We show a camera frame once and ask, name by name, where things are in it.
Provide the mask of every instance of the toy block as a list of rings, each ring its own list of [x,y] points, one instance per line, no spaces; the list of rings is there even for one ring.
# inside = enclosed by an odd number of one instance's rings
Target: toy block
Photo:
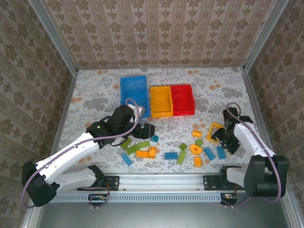
[[[214,140],[214,139],[211,138],[211,137],[212,137],[211,132],[212,132],[213,128],[215,128],[215,129],[220,129],[220,128],[224,128],[224,126],[222,126],[222,125],[220,125],[220,124],[218,124],[218,123],[215,123],[215,122],[213,122],[213,123],[211,124],[211,127],[210,127],[210,129],[209,129],[209,132],[208,132],[208,134],[207,134],[206,139],[209,140],[209,141],[211,141],[211,142],[213,142],[213,143],[217,143],[217,142],[218,142],[218,139],[215,139],[215,140]]]
[[[177,152],[165,153],[165,160],[177,160]]]
[[[226,159],[225,150],[221,146],[217,147],[217,152],[218,152],[218,159],[220,160]]]
[[[121,144],[120,147],[125,150],[128,148],[128,146],[130,145],[131,142],[132,142],[132,139],[127,138],[127,140],[123,144]]]
[[[194,157],[194,167],[201,167],[201,158],[200,157]]]
[[[127,152],[128,155],[135,153],[137,150],[139,150],[138,145],[135,144],[134,146],[131,146],[127,148],[125,151]]]
[[[132,165],[132,161],[130,160],[130,158],[128,157],[128,155],[126,155],[125,153],[122,154],[122,158],[125,161],[125,163],[127,163],[128,166]]]
[[[137,145],[138,145],[138,149],[146,148],[150,146],[150,141],[139,142],[137,143]]]
[[[149,158],[155,158],[155,155],[156,155],[156,147],[155,146],[152,146],[150,147],[150,150],[149,150]]]
[[[186,152],[185,152],[185,151],[182,151],[182,152],[180,153],[179,159],[177,160],[177,163],[178,163],[179,165],[182,164],[182,162],[183,162],[184,159],[185,159],[185,156],[186,156]]]
[[[212,161],[213,159],[215,159],[215,155],[212,153],[212,151],[210,150],[209,147],[206,147],[204,149],[205,154],[207,155],[207,157],[209,158],[210,161]]]
[[[200,148],[199,146],[195,145],[195,144],[192,144],[190,146],[190,151],[191,153],[193,153],[194,155],[200,155],[203,151],[202,148]]]
[[[198,146],[201,146],[204,143],[201,139],[197,139],[197,140],[195,140],[195,144],[198,145]]]
[[[148,158],[149,151],[136,151],[136,156],[139,158]]]
[[[187,146],[186,146],[186,144],[182,143],[182,144],[179,146],[179,148],[180,148],[182,151],[184,151],[185,149],[187,149]]]
[[[150,141],[151,141],[151,142],[154,142],[154,143],[155,143],[155,142],[157,143],[157,142],[158,142],[158,139],[159,139],[159,137],[158,137],[157,135],[154,135],[154,136],[152,136],[152,137],[150,138]]]
[[[194,137],[200,138],[200,137],[201,137],[201,131],[193,130],[192,135],[193,135]]]

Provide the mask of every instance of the gray floor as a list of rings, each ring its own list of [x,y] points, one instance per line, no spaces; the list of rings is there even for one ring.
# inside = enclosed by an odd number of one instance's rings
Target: gray floor
[[[39,228],[288,228],[281,202],[252,199],[234,209],[219,203],[49,203]]]

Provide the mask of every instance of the orange round lego piece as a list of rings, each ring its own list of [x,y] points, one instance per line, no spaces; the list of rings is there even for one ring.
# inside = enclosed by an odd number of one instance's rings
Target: orange round lego piece
[[[200,148],[199,146],[195,145],[195,144],[192,144],[190,146],[190,151],[191,153],[193,153],[194,155],[200,155],[203,151],[202,148]]]

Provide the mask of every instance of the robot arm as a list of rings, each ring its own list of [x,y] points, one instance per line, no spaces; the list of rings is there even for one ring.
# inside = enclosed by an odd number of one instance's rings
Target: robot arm
[[[79,138],[69,144],[66,148],[56,154],[33,164],[28,161],[22,166],[22,184],[26,185],[32,175],[39,173],[29,182],[27,193],[36,207],[43,206],[50,202],[57,193],[73,190],[81,187],[101,187],[105,175],[95,166],[73,172],[65,173],[68,168],[98,149],[115,141],[114,137],[100,140],[93,140],[97,137],[120,135],[131,130],[136,138],[151,138],[155,133],[155,126],[145,123],[142,127],[137,124],[137,119],[143,114],[144,109],[139,107],[139,116],[134,114],[135,107],[131,104],[121,105],[116,108],[112,116],[93,123],[82,133]]]
[[[227,109],[223,112],[225,128],[218,129],[211,138],[220,140],[222,147],[231,154],[234,154],[241,144],[252,157],[247,169],[231,166],[222,167],[220,178],[223,186],[227,183],[235,183],[243,187],[248,196],[276,197],[278,183],[271,162],[265,153],[265,150],[267,150],[280,177],[281,197],[284,196],[287,174],[285,157],[276,156],[267,147],[255,131],[249,116],[239,116],[236,108],[229,108],[229,112]]]

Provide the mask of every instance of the blue bin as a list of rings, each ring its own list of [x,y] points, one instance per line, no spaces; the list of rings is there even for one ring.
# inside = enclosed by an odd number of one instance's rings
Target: blue bin
[[[120,93],[122,105],[125,104],[127,98],[132,98],[138,105],[145,108],[143,118],[151,116],[147,78],[145,75],[122,77],[120,79]]]

